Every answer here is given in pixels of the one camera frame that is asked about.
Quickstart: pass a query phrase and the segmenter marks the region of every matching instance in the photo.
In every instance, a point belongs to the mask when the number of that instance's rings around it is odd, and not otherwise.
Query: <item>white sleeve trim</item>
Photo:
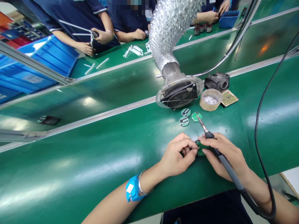
[[[56,31],[56,30],[62,30],[62,28],[57,28],[57,29],[50,29],[50,32]]]
[[[106,11],[106,10],[107,10],[106,8],[105,9],[100,9],[99,11],[94,12],[94,14],[97,14],[99,12]]]

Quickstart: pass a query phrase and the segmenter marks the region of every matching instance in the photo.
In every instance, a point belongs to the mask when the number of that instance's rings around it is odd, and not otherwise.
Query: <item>green conveyor belt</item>
[[[284,54],[299,29],[298,18],[299,12],[295,11],[252,25],[244,36],[236,60],[234,52],[218,70],[229,72]],[[235,36],[236,31],[174,51],[181,71],[191,75],[209,69],[227,52]],[[1,109],[0,126],[10,130],[49,130],[152,97],[163,85],[163,79],[155,77],[158,72],[150,58],[103,73],[61,88],[63,92],[54,90]],[[57,126],[37,124],[37,119],[43,115],[61,118],[61,121]]]
[[[230,90],[239,101],[227,108],[206,112],[198,100],[188,106],[202,114],[211,131],[225,134],[240,147],[249,167],[261,177],[255,116],[277,66],[232,77]],[[268,175],[299,165],[298,140],[290,136],[299,130],[298,69],[299,57],[284,62],[261,108],[258,141]],[[179,118],[180,110],[152,103],[0,153],[1,223],[80,223],[114,188],[157,163],[177,134],[183,131],[196,140],[203,133],[193,121],[181,127]],[[183,174],[156,186],[127,222],[233,187],[200,158]]]

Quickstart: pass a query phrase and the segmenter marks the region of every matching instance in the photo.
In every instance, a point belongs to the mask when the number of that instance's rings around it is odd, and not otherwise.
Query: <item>blue wristband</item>
[[[138,187],[138,175],[133,176],[129,179],[126,186],[126,197],[128,202],[130,201],[140,201],[145,197],[145,195],[139,196],[139,187]]]

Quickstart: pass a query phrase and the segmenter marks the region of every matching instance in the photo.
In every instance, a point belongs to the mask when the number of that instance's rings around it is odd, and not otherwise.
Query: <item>dark pants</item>
[[[178,218],[182,224],[253,224],[236,189],[164,212],[163,224],[174,224]]]

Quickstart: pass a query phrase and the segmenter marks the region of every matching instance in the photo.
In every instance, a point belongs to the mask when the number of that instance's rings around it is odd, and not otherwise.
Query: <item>flexible aluminum duct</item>
[[[192,23],[201,2],[202,0],[158,0],[150,23],[149,44],[161,73],[167,63],[178,64],[173,56],[173,48]]]

